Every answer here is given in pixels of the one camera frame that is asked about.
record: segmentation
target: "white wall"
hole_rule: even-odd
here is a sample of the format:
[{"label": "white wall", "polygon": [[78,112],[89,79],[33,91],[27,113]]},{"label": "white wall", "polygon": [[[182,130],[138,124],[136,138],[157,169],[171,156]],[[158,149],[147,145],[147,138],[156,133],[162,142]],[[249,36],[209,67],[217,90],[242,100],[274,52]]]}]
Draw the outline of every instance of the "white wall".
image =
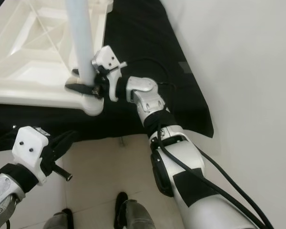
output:
[{"label": "white wall", "polygon": [[286,229],[286,0],[162,2],[215,127],[193,138]]}]

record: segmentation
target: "tile floor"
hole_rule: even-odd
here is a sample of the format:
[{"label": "tile floor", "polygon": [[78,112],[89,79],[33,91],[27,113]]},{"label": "tile floor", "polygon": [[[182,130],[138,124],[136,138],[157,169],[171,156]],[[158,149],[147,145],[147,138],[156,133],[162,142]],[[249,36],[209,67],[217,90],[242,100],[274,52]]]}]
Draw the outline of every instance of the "tile floor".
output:
[{"label": "tile floor", "polygon": [[[156,187],[147,137],[123,140],[124,146],[118,138],[73,144],[58,163],[73,174],[72,180],[52,174],[44,186],[35,187],[17,206],[11,228],[42,229],[48,218],[68,207],[75,229],[113,229],[115,198],[125,191],[146,207],[157,229],[183,229],[174,200]],[[11,160],[10,151],[0,152],[0,167]]]}]

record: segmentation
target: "white pole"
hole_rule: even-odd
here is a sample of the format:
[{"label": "white pole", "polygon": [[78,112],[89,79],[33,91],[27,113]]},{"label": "white pole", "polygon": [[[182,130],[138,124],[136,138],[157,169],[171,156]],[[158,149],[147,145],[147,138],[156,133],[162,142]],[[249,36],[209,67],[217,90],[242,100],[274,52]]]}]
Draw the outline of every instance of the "white pole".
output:
[{"label": "white pole", "polygon": [[91,64],[94,51],[88,1],[66,0],[66,7],[80,79],[85,85],[93,86],[96,73]]}]

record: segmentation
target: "white plastic stand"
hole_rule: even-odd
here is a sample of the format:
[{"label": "white plastic stand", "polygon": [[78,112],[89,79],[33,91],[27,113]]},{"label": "white plastic stand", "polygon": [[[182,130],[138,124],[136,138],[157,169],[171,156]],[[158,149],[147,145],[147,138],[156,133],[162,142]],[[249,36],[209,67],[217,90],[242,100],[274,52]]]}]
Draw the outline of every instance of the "white plastic stand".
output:
[{"label": "white plastic stand", "polygon": [[[83,69],[75,55],[65,3],[5,0],[0,7],[0,104],[76,108],[89,115],[102,111],[102,100],[64,89],[71,70]],[[112,0],[88,0],[92,54],[102,47],[112,5]]]}]

